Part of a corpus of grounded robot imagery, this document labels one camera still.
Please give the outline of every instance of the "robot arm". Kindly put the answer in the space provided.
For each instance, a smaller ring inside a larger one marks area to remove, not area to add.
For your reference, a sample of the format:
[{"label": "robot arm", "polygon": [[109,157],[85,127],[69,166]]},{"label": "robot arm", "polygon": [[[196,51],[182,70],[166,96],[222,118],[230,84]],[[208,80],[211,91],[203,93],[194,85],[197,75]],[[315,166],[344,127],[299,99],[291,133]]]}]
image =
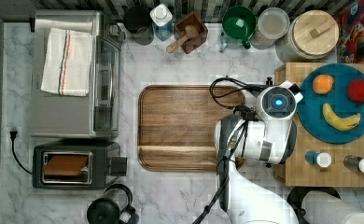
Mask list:
[{"label": "robot arm", "polygon": [[[291,119],[297,102],[302,99],[301,94],[291,88],[295,86],[286,82],[266,89],[258,96],[255,111],[261,120],[244,120],[231,115],[217,123],[218,163],[224,155],[231,154],[231,145],[236,145],[231,159],[217,168],[218,183],[224,183],[225,179],[229,181],[219,203],[233,224],[299,223],[293,208],[283,198],[241,176],[234,162],[235,155],[269,163],[279,163],[285,158]],[[243,141],[235,143],[235,139],[244,134],[241,127],[246,122],[247,137],[243,148]]]},{"label": "robot arm", "polygon": [[[226,119],[219,121],[216,127],[216,129],[221,132],[226,131],[229,133],[226,133],[226,135],[229,136],[227,143],[229,143],[232,138],[236,139],[237,136],[242,134],[237,130],[245,121],[239,119],[235,128],[230,132],[230,124],[228,123],[232,122],[233,119],[236,119],[236,117],[229,116]],[[259,123],[258,129],[263,128],[261,125],[262,124]],[[226,153],[229,149],[225,147],[225,142],[226,141],[222,142],[222,137],[219,137],[216,141],[217,149],[219,149],[219,157],[223,152]],[[251,156],[255,154],[255,156],[258,156],[259,148],[257,147],[257,150],[255,151],[255,153],[247,153],[246,155]],[[229,185],[219,199],[219,202],[220,207],[231,219],[231,223],[299,223],[294,210],[283,198],[244,178],[238,173],[233,161],[235,161],[234,155],[231,156],[230,161],[225,161],[226,164],[220,166],[220,171],[218,170],[218,183],[222,183],[226,177],[229,178]]]}]

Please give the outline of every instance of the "toaster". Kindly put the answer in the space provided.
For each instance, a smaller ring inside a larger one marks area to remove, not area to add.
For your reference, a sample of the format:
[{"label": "toaster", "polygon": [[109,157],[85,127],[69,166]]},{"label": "toaster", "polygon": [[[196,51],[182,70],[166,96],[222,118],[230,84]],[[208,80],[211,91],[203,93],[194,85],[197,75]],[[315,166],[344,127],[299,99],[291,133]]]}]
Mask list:
[{"label": "toaster", "polygon": [[37,189],[104,189],[126,173],[127,158],[116,142],[64,139],[34,148]]}]

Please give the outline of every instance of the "black kettle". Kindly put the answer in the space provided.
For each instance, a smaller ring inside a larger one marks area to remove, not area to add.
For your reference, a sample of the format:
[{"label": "black kettle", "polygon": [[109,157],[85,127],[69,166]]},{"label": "black kettle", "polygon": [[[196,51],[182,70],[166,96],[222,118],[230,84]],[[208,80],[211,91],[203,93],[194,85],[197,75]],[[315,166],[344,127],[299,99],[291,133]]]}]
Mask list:
[{"label": "black kettle", "polygon": [[87,209],[90,224],[136,224],[139,216],[132,207],[133,195],[122,184],[109,186]]}]

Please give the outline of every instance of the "striped towel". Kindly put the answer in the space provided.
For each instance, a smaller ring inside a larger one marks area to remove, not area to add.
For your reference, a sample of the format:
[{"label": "striped towel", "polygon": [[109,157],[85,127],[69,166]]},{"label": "striped towel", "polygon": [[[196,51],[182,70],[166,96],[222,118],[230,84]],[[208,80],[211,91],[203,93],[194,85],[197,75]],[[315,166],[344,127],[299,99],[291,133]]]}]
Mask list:
[{"label": "striped towel", "polygon": [[91,34],[51,28],[40,90],[59,95],[89,93]]}]

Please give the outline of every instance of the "kitchen counter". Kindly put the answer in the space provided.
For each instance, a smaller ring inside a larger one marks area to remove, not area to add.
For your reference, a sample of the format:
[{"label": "kitchen counter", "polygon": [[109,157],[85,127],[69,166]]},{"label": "kitchen counter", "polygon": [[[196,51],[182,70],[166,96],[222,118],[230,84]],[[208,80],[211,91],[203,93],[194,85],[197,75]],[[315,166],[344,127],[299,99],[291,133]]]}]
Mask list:
[{"label": "kitchen counter", "polygon": [[[145,170],[137,159],[138,96],[152,84],[209,85],[226,75],[243,82],[262,83],[282,63],[274,47],[267,50],[226,49],[218,51],[221,26],[209,24],[207,41],[191,54],[179,49],[165,51],[173,37],[161,42],[155,37],[141,46],[129,37],[122,47],[120,75],[119,142],[127,156],[128,173],[119,180],[133,192],[133,206],[140,223],[192,223],[217,190],[215,173],[159,173]],[[100,195],[96,191],[34,189],[31,177],[14,161],[9,131],[16,127],[16,151],[21,163],[31,170],[33,148],[29,136],[29,104],[33,69],[33,40],[28,23],[5,23],[0,223],[88,223],[86,209]],[[335,63],[334,54],[324,60]],[[253,98],[247,95],[250,105]],[[287,197],[291,188],[273,178],[273,168],[247,161],[240,169],[254,183]],[[364,189],[336,189],[346,202],[364,209]],[[227,215],[214,206],[203,223],[230,223]]]}]

